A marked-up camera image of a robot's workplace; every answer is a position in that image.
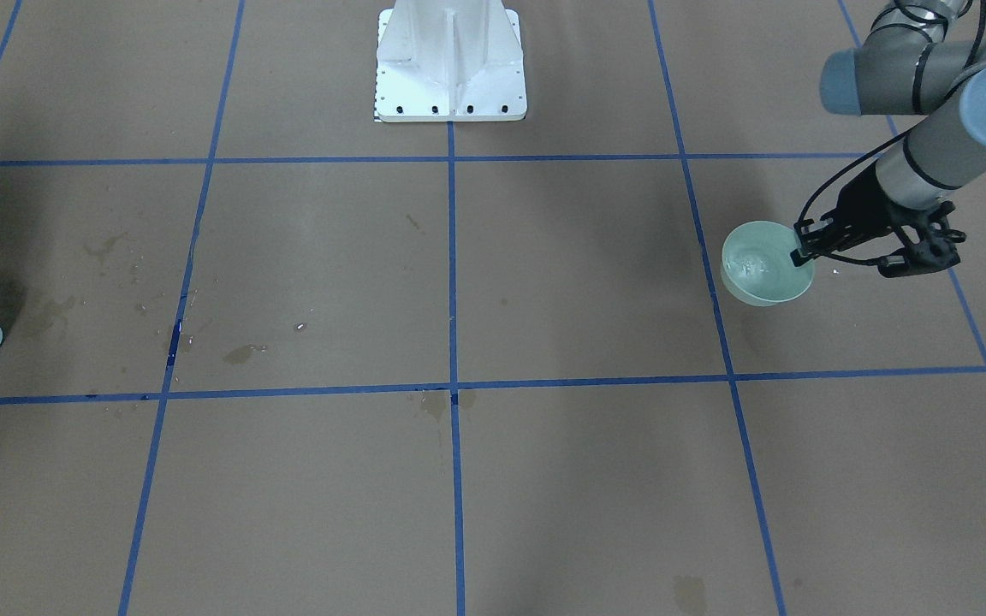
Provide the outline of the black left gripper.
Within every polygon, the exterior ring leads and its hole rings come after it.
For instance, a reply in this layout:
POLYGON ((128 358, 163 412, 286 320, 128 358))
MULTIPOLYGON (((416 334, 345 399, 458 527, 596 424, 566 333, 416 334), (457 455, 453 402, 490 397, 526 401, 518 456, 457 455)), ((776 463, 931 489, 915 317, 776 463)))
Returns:
POLYGON ((818 258, 842 262, 844 258, 835 252, 846 252, 889 234, 896 235, 903 245, 914 245, 916 239, 903 230, 909 210, 882 186, 879 163, 869 164, 841 188, 835 207, 826 217, 795 223, 797 243, 790 252, 790 262, 794 268, 803 268, 818 258), (827 249, 817 248, 810 235, 825 234, 827 249))

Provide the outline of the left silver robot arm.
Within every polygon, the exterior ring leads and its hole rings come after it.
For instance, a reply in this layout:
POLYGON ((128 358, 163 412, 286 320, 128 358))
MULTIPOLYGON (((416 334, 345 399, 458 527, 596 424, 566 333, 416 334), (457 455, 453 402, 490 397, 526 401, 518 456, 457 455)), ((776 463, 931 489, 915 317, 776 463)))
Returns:
POLYGON ((838 116, 915 116, 917 122, 853 161, 852 179, 818 219, 794 223, 790 262, 846 262, 846 253, 889 237, 900 248, 862 261, 887 278, 959 264, 962 231, 948 225, 951 195, 986 173, 986 38, 947 33, 970 1, 893 1, 864 42, 835 52, 819 78, 824 109, 838 116))

